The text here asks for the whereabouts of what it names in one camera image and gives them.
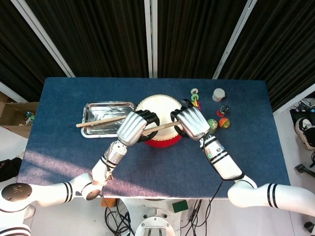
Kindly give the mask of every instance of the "black stripe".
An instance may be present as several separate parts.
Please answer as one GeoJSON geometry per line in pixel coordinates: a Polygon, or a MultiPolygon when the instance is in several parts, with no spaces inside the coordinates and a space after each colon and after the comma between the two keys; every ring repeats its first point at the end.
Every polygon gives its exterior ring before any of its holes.
{"type": "Polygon", "coordinates": [[[106,162],[103,160],[103,158],[100,158],[100,160],[101,160],[101,162],[103,162],[104,163],[104,165],[106,165],[106,162]]]}
{"type": "Polygon", "coordinates": [[[1,234],[3,234],[3,233],[9,232],[9,231],[13,231],[13,230],[25,230],[25,231],[27,231],[27,232],[31,233],[31,232],[30,232],[30,230],[29,230],[29,229],[27,229],[27,228],[23,228],[23,227],[14,227],[14,228],[10,228],[10,229],[6,229],[6,230],[2,230],[2,231],[0,231],[0,235],[1,235],[1,234]]]}
{"type": "Polygon", "coordinates": [[[268,185],[268,189],[267,189],[267,199],[268,199],[269,206],[273,207],[273,206],[271,205],[270,194],[269,194],[271,185],[272,185],[272,183],[270,183],[270,184],[268,185]]]}
{"type": "Polygon", "coordinates": [[[0,211],[5,212],[5,213],[15,213],[15,212],[22,211],[22,210],[24,210],[24,209],[27,208],[27,207],[28,207],[28,206],[24,207],[24,208],[21,209],[21,210],[15,210],[15,211],[7,211],[7,210],[2,210],[2,209],[0,208],[0,211]]]}
{"type": "Polygon", "coordinates": [[[65,201],[63,203],[66,203],[68,201],[68,197],[69,197],[69,188],[67,186],[66,183],[63,183],[65,185],[65,188],[67,189],[67,197],[65,198],[65,201]]]}
{"type": "Polygon", "coordinates": [[[112,169],[116,168],[116,166],[112,166],[112,165],[110,165],[109,163],[106,164],[106,166],[107,166],[108,168],[112,168],[112,169]]]}
{"type": "Polygon", "coordinates": [[[217,157],[219,157],[221,154],[223,154],[224,152],[226,152],[225,150],[223,150],[222,152],[220,152],[218,155],[215,155],[214,157],[211,158],[211,161],[213,161],[214,159],[216,159],[217,157]]]}
{"type": "Polygon", "coordinates": [[[210,141],[208,141],[206,144],[205,144],[205,148],[209,145],[209,144],[211,144],[211,143],[213,143],[214,141],[216,141],[217,140],[217,138],[216,137],[214,137],[214,139],[212,139],[212,140],[210,140],[210,141]]]}
{"type": "Polygon", "coordinates": [[[275,207],[278,208],[277,203],[276,203],[276,187],[277,187],[277,184],[275,184],[274,187],[272,188],[272,200],[274,202],[275,207]]]}
{"type": "Polygon", "coordinates": [[[69,184],[69,186],[70,186],[70,198],[69,198],[69,201],[68,202],[70,202],[71,200],[72,200],[72,194],[73,194],[73,190],[72,190],[72,186],[71,186],[71,184],[69,183],[69,182],[67,182],[68,184],[69,184]]]}
{"type": "Polygon", "coordinates": [[[225,155],[223,155],[222,157],[220,157],[218,160],[211,162],[212,165],[216,164],[217,162],[221,161],[223,158],[225,158],[226,156],[228,156],[228,153],[226,153],[225,155]]]}
{"type": "Polygon", "coordinates": [[[246,180],[240,179],[239,181],[244,181],[244,182],[248,183],[252,188],[254,188],[254,186],[246,180]]]}
{"type": "Polygon", "coordinates": [[[30,236],[29,234],[25,234],[25,233],[14,233],[14,234],[9,234],[6,236],[30,236]]]}
{"type": "Polygon", "coordinates": [[[92,182],[90,182],[90,183],[88,183],[87,185],[85,185],[82,189],[84,189],[86,186],[88,186],[88,185],[90,185],[90,184],[92,184],[92,182]]]}
{"type": "Polygon", "coordinates": [[[117,164],[111,162],[110,160],[107,160],[107,163],[112,164],[113,166],[117,166],[117,164]]]}

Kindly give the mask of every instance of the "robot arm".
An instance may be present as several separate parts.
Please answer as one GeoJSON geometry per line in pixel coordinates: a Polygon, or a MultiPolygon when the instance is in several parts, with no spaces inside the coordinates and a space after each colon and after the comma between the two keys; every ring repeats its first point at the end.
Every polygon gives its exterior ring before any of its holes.
{"type": "Polygon", "coordinates": [[[210,126],[201,112],[188,102],[188,107],[171,113],[190,138],[200,141],[209,163],[223,180],[235,181],[228,191],[229,200],[237,207],[266,206],[315,216],[315,194],[300,187],[266,184],[257,188],[235,164],[220,142],[209,134],[210,126]]]}
{"type": "Polygon", "coordinates": [[[69,182],[49,186],[14,183],[3,188],[0,191],[0,236],[31,235],[29,227],[23,225],[23,220],[27,206],[34,201],[42,207],[67,203],[76,197],[76,192],[81,193],[88,201],[95,199],[126,154],[126,147],[149,140],[157,134],[156,131],[148,136],[141,136],[147,124],[152,122],[159,125],[155,113],[147,110],[130,112],[117,131],[118,140],[98,160],[92,175],[81,174],[69,182]]]}
{"type": "Polygon", "coordinates": [[[148,136],[141,136],[145,127],[152,122],[159,126],[157,115],[148,110],[130,112],[127,115],[117,131],[118,140],[112,142],[92,169],[93,185],[105,186],[107,180],[112,179],[112,172],[123,156],[126,155],[128,146],[132,146],[136,142],[147,141],[158,133],[156,131],[148,136]]]}

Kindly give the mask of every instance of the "wooden drumstick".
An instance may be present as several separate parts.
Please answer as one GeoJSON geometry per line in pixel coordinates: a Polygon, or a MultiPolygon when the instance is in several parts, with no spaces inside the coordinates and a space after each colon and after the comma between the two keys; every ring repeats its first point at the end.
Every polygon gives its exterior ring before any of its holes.
{"type": "Polygon", "coordinates": [[[121,117],[111,117],[108,119],[100,119],[100,120],[96,120],[96,121],[90,121],[90,122],[85,122],[85,123],[79,123],[76,124],[75,126],[80,128],[80,127],[84,127],[84,126],[91,126],[91,125],[97,125],[97,124],[103,124],[103,123],[107,123],[107,122],[111,122],[111,121],[116,121],[116,120],[120,120],[120,119],[125,119],[126,116],[121,116],[121,117]]]}
{"type": "Polygon", "coordinates": [[[158,131],[158,130],[161,130],[161,129],[166,129],[166,128],[169,128],[169,127],[172,127],[172,126],[175,126],[175,125],[178,125],[178,124],[181,124],[181,123],[179,121],[175,121],[175,122],[172,122],[172,123],[163,124],[163,125],[160,125],[160,126],[157,126],[157,127],[150,128],[150,129],[145,129],[142,132],[142,135],[151,134],[154,131],[158,131]]]}

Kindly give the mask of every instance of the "white cup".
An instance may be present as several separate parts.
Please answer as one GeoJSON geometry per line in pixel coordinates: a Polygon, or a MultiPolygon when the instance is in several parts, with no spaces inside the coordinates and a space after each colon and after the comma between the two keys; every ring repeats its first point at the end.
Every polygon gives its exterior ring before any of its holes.
{"type": "Polygon", "coordinates": [[[225,92],[223,89],[221,88],[216,88],[214,91],[213,91],[213,95],[212,95],[212,99],[215,101],[215,102],[220,102],[222,100],[222,98],[225,97],[225,92]]]}

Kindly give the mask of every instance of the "black curtain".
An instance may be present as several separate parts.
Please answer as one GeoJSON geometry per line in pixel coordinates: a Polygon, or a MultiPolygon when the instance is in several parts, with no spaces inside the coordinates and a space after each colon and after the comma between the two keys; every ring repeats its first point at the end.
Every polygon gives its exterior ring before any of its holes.
{"type": "Polygon", "coordinates": [[[65,76],[11,1],[0,3],[0,81],[39,101],[45,78],[65,76]]]}
{"type": "Polygon", "coordinates": [[[148,77],[143,0],[27,0],[75,76],[148,77]]]}
{"type": "Polygon", "coordinates": [[[315,1],[259,0],[222,79],[265,80],[273,110],[315,83],[315,1]]]}
{"type": "Polygon", "coordinates": [[[246,0],[158,0],[158,77],[212,78],[246,0]]]}

